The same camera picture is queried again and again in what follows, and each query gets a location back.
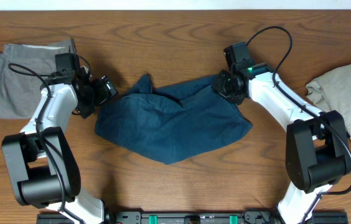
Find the dark blue denim shorts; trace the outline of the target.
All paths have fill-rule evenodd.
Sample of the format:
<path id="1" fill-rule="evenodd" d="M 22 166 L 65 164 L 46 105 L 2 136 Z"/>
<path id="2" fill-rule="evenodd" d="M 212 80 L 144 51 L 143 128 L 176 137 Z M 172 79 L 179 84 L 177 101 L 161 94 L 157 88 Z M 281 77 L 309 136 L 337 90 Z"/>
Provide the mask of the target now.
<path id="1" fill-rule="evenodd" d="M 252 124 L 213 91 L 214 80 L 211 75 L 154 88 L 143 75 L 127 94 L 101 107 L 95 134 L 163 164 L 239 141 Z"/>

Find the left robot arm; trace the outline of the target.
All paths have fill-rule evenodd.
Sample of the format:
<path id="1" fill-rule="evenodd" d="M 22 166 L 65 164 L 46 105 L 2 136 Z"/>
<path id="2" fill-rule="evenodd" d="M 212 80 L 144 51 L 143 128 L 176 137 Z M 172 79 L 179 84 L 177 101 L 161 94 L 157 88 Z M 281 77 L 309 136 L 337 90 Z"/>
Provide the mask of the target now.
<path id="1" fill-rule="evenodd" d="M 40 102 L 20 133 L 2 140 L 12 190 L 17 202 L 44 208 L 37 223 L 110 223 L 102 200 L 81 185 L 81 175 L 65 131 L 72 115 L 83 119 L 117 93 L 110 79 L 92 79 L 91 66 L 75 53 L 55 55 L 56 70 L 40 75 L 17 63 L 8 68 L 38 78 Z"/>

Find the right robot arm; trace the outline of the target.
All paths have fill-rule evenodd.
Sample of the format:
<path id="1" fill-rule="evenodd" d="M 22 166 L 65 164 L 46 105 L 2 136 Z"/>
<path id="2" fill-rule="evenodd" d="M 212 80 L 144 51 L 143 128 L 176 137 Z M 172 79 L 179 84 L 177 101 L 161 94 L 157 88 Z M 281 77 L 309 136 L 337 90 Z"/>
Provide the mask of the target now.
<path id="1" fill-rule="evenodd" d="M 291 180 L 271 223 L 347 223 L 344 214 L 313 214 L 330 188 L 351 173 L 345 121 L 337 111 L 325 112 L 295 94 L 266 63 L 251 58 L 245 42 L 224 49 L 229 70 L 212 87 L 231 104 L 245 98 L 260 104 L 286 132 L 285 165 Z M 351 186 L 341 194 L 351 191 Z"/>

